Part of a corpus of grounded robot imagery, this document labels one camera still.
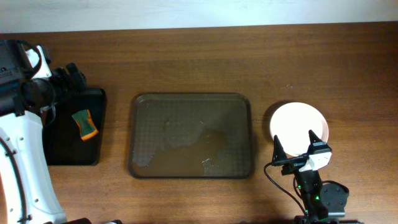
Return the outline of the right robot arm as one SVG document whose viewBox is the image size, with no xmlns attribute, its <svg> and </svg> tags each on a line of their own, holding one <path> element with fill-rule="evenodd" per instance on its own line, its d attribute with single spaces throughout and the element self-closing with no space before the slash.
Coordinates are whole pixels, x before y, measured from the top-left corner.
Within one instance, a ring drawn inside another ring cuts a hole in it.
<svg viewBox="0 0 398 224">
<path fill-rule="evenodd" d="M 332 149 L 313 131 L 308 132 L 310 144 L 307 152 L 288 158 L 277 136 L 274 136 L 274 152 L 271 166 L 281 166 L 282 175 L 294 175 L 295 193 L 288 194 L 300 207 L 302 215 L 294 217 L 294 223 L 357 223 L 357 220 L 341 220 L 345 216 L 349 189 L 332 180 L 322 180 L 319 169 L 329 164 Z"/>
</svg>

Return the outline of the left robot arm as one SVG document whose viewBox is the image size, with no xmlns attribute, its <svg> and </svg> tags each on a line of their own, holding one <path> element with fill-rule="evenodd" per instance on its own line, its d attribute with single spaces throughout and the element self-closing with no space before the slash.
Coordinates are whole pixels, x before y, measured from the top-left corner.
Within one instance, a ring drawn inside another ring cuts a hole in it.
<svg viewBox="0 0 398 224">
<path fill-rule="evenodd" d="M 1 182 L 8 223 L 65 223 L 45 159 L 41 115 L 86 89 L 74 63 L 50 71 L 46 49 L 1 41 Z"/>
</svg>

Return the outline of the green and orange sponge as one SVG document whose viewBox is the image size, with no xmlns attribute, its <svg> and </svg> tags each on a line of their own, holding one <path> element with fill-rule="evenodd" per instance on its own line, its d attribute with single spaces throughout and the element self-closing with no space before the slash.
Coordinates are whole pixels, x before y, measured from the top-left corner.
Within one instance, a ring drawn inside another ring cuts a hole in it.
<svg viewBox="0 0 398 224">
<path fill-rule="evenodd" d="M 78 126 L 80 138 L 83 141 L 88 141 L 100 133 L 93 122 L 93 118 L 89 110 L 76 112 L 72 115 L 72 119 Z"/>
</svg>

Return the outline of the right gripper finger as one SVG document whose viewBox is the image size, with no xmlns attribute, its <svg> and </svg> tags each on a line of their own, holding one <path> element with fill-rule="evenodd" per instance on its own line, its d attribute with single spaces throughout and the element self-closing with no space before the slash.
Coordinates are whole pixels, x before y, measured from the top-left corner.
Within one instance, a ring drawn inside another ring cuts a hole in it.
<svg viewBox="0 0 398 224">
<path fill-rule="evenodd" d="M 308 147 L 308 152 L 313 152 L 316 150 L 316 147 L 322 144 L 322 140 L 311 129 L 308 131 L 308 135 L 310 138 L 310 145 Z"/>
<path fill-rule="evenodd" d="M 283 165 L 287 160 L 286 153 L 277 135 L 274 136 L 274 151 L 272 155 L 272 165 Z"/>
</svg>

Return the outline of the cream white plate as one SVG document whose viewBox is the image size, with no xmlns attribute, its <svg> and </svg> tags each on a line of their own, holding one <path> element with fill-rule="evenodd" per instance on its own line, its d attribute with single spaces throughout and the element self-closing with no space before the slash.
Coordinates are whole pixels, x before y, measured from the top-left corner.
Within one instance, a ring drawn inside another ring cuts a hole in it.
<svg viewBox="0 0 398 224">
<path fill-rule="evenodd" d="M 310 145 L 309 131 L 327 142 L 329 128 L 325 117 L 316 108 L 299 102 L 280 106 L 271 116 L 269 131 L 277 136 L 284 152 L 299 156 L 307 152 Z"/>
</svg>

